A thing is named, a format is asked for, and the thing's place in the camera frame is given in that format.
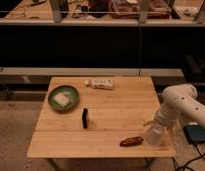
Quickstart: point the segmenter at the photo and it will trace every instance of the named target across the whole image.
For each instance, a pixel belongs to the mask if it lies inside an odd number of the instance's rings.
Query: sausage
[[[131,147],[135,145],[140,145],[143,141],[143,138],[140,136],[126,138],[125,140],[120,142],[121,147]]]

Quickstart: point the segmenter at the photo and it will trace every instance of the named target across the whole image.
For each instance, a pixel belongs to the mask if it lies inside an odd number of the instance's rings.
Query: floor
[[[51,171],[43,159],[26,156],[32,132],[35,129],[46,91],[0,90],[0,171]],[[188,118],[181,116],[174,131],[175,159],[181,166],[198,156],[182,132]],[[56,159],[69,171],[137,171],[145,163],[143,159]],[[189,165],[195,170],[205,171],[205,162],[200,159]],[[171,158],[159,158],[151,171],[174,170]]]

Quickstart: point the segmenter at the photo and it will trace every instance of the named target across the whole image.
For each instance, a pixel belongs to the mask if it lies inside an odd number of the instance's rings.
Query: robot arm
[[[155,114],[154,124],[146,132],[146,140],[150,144],[159,144],[159,139],[153,143],[155,138],[161,138],[158,135],[163,134],[165,127],[172,128],[180,113],[205,127],[205,106],[195,100],[197,97],[195,87],[190,84],[170,86],[165,88],[162,97],[164,102]]]

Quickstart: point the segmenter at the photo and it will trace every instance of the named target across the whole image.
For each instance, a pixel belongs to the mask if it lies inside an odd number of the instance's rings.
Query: table surface
[[[53,77],[46,94],[27,156],[35,158],[171,157],[172,137],[166,132],[159,147],[145,140],[139,146],[120,147],[125,138],[142,136],[160,104],[150,77],[106,77],[113,90],[86,87],[96,77]],[[48,104],[48,95],[60,85],[74,86],[79,103],[66,114]],[[82,126],[82,111],[88,108],[88,129]]]
[[[64,20],[78,20],[75,18],[72,18],[72,14],[74,13],[75,9],[76,9],[76,1],[72,0],[72,3],[69,4],[69,14],[67,15],[67,17]],[[88,1],[84,0],[84,2],[82,0],[78,1],[79,4],[81,5],[88,5]],[[30,4],[33,4],[32,0],[23,0],[21,3],[19,3],[12,11],[10,11],[7,16],[5,17],[6,19],[29,19],[29,18],[39,18],[39,19],[46,19],[46,20],[52,20],[53,19],[53,14],[52,14],[52,9],[51,9],[51,5],[50,5],[50,0],[47,0],[45,3],[40,4],[40,5],[36,5],[36,6],[29,6]],[[85,17],[85,18],[81,18],[82,20],[84,19],[97,19],[98,18],[94,18],[94,17]],[[100,19],[103,20],[112,20],[113,18],[106,14],[103,17],[101,17]]]

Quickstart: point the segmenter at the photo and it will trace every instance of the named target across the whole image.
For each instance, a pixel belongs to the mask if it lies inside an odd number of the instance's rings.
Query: black panel
[[[205,58],[204,27],[0,26],[0,67],[179,68],[185,54]]]
[[[138,29],[0,26],[0,66],[137,67],[138,40]]]

